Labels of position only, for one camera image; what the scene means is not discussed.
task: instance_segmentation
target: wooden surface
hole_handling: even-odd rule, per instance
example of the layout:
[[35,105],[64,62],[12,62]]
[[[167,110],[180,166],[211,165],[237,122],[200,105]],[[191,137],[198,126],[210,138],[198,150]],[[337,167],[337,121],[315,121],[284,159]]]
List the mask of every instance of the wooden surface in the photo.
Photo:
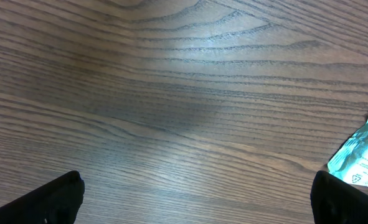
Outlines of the wooden surface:
[[368,0],[0,1],[0,206],[69,170],[77,223],[312,223],[368,116]]

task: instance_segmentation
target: snack package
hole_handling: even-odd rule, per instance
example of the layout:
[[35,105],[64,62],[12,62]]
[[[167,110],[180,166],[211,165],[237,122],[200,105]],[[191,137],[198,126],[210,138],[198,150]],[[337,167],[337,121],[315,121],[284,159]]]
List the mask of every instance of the snack package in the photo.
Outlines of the snack package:
[[328,162],[329,173],[348,184],[368,187],[368,120]]

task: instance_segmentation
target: black object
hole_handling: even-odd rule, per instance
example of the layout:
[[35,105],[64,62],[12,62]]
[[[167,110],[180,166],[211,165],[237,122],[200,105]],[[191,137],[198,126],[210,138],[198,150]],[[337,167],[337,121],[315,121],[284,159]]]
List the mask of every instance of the black object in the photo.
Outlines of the black object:
[[311,189],[315,224],[367,224],[368,195],[325,171]]
[[0,208],[0,224],[73,224],[83,203],[77,171],[45,184]]

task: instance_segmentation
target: recycling symbol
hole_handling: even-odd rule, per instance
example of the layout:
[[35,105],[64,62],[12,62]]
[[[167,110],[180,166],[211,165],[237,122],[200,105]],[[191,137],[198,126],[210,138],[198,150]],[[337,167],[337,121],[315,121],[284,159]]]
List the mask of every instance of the recycling symbol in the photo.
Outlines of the recycling symbol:
[[358,182],[361,178],[356,176],[356,175],[353,175],[352,176],[352,183],[355,184],[356,182]]

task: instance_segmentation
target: brown wood tabletop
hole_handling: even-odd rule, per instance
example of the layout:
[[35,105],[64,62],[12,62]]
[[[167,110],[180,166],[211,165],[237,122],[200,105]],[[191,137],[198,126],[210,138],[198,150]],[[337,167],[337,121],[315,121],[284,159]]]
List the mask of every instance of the brown wood tabletop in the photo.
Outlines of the brown wood tabletop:
[[368,0],[1,0],[0,206],[78,170],[76,223],[313,223],[368,116]]

